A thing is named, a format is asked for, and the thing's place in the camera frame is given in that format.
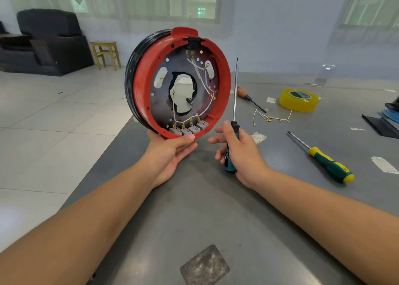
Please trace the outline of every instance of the green and yellow screwdriver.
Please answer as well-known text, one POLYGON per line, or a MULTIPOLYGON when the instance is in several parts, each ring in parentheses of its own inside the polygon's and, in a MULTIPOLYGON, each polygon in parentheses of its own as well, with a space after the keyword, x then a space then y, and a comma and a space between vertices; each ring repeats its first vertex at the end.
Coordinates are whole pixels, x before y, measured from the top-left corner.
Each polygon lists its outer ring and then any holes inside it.
POLYGON ((309 149, 309 155, 311 155, 334 180, 339 183, 349 183, 355 179, 353 173, 343 164, 332 160, 329 156, 322 153, 317 147, 308 146, 292 132, 288 131, 288 133, 309 149))
MULTIPOLYGON (((238 82, 238 58, 237 64, 235 65, 235 85, 234 85, 234 109, 233 109, 233 120, 231 121, 232 128, 234 130, 235 136, 239 139, 238 131, 240 126, 237 124, 235 120, 235 104, 237 102, 237 82, 238 82)), ((226 171, 230 173, 235 173, 237 169, 234 167, 232 160, 229 157, 229 145, 227 145, 226 153, 225 153, 225 167, 226 171)))

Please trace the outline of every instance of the person's left hand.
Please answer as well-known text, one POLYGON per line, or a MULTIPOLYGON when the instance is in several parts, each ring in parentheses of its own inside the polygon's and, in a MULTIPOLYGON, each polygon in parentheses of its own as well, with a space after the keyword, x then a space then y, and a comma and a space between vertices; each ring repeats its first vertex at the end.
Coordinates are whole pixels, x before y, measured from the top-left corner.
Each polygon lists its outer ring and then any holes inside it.
POLYGON ((156 175, 151 183, 152 188, 155 188, 172 177, 177 164, 196 149, 198 143, 193 134, 165 140, 149 130, 147 136, 150 144, 142 159, 146 162, 148 172, 156 175))

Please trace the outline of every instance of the yellow tape roll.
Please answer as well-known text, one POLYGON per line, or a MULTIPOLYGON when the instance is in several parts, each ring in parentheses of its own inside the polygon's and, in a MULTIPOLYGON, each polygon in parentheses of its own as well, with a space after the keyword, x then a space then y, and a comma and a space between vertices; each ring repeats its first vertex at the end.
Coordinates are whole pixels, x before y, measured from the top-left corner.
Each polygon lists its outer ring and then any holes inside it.
POLYGON ((319 102, 319 97, 304 90, 284 89, 278 102, 289 110, 312 112, 319 102))

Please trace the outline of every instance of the person's right hand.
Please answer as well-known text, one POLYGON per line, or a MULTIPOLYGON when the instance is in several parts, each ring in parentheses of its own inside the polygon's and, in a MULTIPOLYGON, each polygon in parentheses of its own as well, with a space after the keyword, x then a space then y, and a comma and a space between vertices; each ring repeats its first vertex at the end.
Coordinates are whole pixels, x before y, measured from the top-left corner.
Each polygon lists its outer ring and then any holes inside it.
POLYGON ((253 138, 243 129, 239 129, 240 140, 235 136, 230 121, 224 121, 222 127, 215 129, 217 133, 223 134, 208 139, 210 144, 224 143, 215 155, 215 158, 224 164, 224 153, 226 142, 229 145, 229 156, 237 168, 236 176, 246 187, 255 189, 256 186, 267 176, 269 168, 263 161, 261 153, 253 138))

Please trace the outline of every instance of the wall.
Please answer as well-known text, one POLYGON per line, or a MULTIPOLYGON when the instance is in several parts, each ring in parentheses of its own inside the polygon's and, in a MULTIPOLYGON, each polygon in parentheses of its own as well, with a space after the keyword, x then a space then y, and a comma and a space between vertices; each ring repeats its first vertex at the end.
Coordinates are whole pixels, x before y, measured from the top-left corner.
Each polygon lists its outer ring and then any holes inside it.
MULTIPOLYGON (((330 37, 346 0, 222 0, 221 24, 131 21, 130 32, 116 19, 80 17, 89 40, 118 42, 122 64, 150 32, 190 25, 212 39, 240 72, 315 74, 322 63, 335 64, 336 76, 399 79, 397 47, 331 45, 330 37)), ((15 16, 0 0, 0 19, 15 31, 15 16)))

